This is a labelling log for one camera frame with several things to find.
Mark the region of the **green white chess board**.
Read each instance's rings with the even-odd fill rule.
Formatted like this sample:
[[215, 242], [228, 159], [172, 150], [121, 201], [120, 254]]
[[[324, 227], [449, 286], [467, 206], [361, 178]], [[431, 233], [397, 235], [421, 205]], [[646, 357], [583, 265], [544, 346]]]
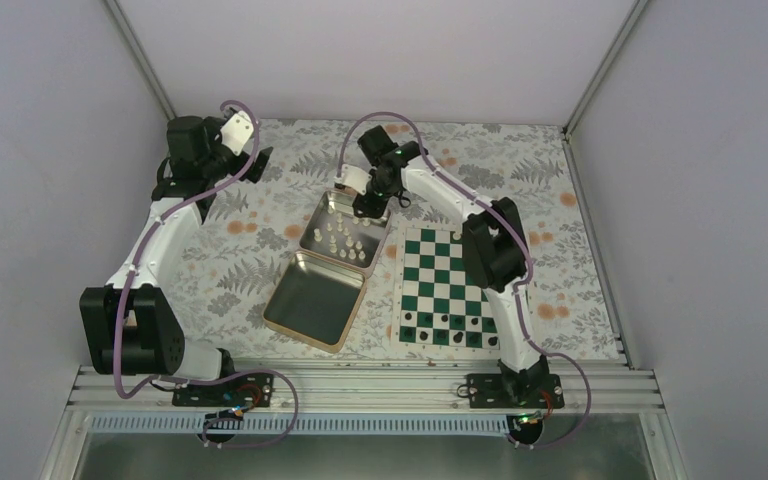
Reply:
[[466, 274], [461, 234], [402, 223], [395, 239], [393, 349], [433, 361], [497, 360], [498, 327], [484, 292]]

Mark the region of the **aluminium mounting rail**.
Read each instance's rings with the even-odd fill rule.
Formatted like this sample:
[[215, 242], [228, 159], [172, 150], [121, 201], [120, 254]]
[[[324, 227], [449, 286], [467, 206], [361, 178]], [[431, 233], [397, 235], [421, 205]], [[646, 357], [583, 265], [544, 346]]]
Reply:
[[[303, 413], [433, 413], [454, 414], [469, 403], [456, 388], [469, 373], [492, 373], [493, 361], [275, 361], [276, 391], [270, 401], [275, 413], [298, 406]], [[554, 362], [565, 397], [565, 412], [661, 413], [665, 409], [653, 372], [631, 370], [618, 363], [587, 362], [579, 374], [567, 363]], [[146, 387], [133, 398], [121, 399], [112, 380], [91, 367], [79, 369], [68, 396], [70, 409], [172, 409], [172, 395]]]

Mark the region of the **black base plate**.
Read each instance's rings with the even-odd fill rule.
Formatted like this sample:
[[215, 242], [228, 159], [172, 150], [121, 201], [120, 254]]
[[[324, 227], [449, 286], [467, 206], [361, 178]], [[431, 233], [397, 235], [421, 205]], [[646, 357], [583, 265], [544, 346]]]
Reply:
[[172, 405], [219, 409], [268, 407], [273, 383], [273, 374], [253, 373], [218, 385], [189, 385], [173, 393]]
[[456, 388], [472, 409], [560, 409], [566, 404], [558, 375], [539, 378], [528, 387], [515, 386], [502, 374], [473, 373]]

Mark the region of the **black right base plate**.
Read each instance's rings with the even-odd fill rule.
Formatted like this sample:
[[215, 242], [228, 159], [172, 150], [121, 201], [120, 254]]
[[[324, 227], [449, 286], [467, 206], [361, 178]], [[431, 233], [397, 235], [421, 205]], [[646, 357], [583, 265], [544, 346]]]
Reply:
[[558, 375], [539, 378], [528, 387], [515, 386], [502, 374], [473, 373], [456, 388], [472, 409], [560, 409], [566, 404]]

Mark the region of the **floral patterned table mat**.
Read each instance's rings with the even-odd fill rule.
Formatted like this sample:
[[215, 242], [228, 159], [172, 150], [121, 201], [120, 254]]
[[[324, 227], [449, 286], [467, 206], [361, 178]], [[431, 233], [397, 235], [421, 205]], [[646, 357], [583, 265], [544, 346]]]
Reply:
[[[261, 181], [221, 192], [164, 289], [185, 335], [238, 357], [318, 358], [321, 351], [269, 329], [265, 306], [339, 160], [348, 121], [266, 120], [273, 148]], [[493, 198], [515, 201], [535, 261], [532, 338], [578, 361], [620, 354], [595, 268], [562, 135], [553, 126], [423, 123], [423, 142], [447, 172]]]

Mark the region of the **open metal tin box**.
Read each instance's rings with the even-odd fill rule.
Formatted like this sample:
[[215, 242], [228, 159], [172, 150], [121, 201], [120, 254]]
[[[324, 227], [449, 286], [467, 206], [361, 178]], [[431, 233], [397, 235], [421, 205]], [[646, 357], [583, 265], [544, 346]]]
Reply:
[[270, 329], [328, 353], [346, 342], [391, 225], [387, 207], [354, 228], [354, 200], [338, 190], [322, 194], [263, 311]]

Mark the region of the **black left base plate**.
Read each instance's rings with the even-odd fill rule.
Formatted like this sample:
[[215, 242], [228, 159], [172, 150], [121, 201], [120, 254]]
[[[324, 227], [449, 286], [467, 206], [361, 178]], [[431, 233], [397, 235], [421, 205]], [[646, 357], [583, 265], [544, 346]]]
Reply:
[[172, 405], [219, 409], [268, 407], [273, 383], [273, 374], [253, 373], [218, 385], [189, 385], [173, 393]]

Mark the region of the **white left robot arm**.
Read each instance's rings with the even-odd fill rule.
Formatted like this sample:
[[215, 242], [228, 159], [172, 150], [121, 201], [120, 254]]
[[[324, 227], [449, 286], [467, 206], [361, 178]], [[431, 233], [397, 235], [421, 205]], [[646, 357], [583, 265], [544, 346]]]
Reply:
[[163, 288], [204, 224], [217, 186], [230, 179], [259, 181], [272, 150], [255, 157], [245, 152], [254, 132], [254, 122], [242, 111], [168, 122], [168, 154], [157, 172], [146, 224], [124, 264], [104, 285], [86, 288], [79, 300], [96, 372], [195, 380], [215, 405], [236, 396], [239, 380], [229, 371], [228, 353], [186, 339]]

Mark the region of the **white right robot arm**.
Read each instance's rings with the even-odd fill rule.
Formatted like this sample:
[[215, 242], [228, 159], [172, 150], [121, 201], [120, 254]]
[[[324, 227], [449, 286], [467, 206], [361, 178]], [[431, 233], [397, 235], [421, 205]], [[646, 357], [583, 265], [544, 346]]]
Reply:
[[533, 274], [519, 211], [509, 198], [492, 200], [450, 176], [420, 141], [396, 144], [381, 126], [358, 145], [369, 170], [341, 166], [339, 183], [356, 190], [353, 212], [378, 219], [388, 202], [411, 193], [460, 224], [466, 275], [482, 289], [500, 337], [501, 391], [515, 407], [538, 397], [550, 371], [545, 355], [529, 345], [524, 292]]

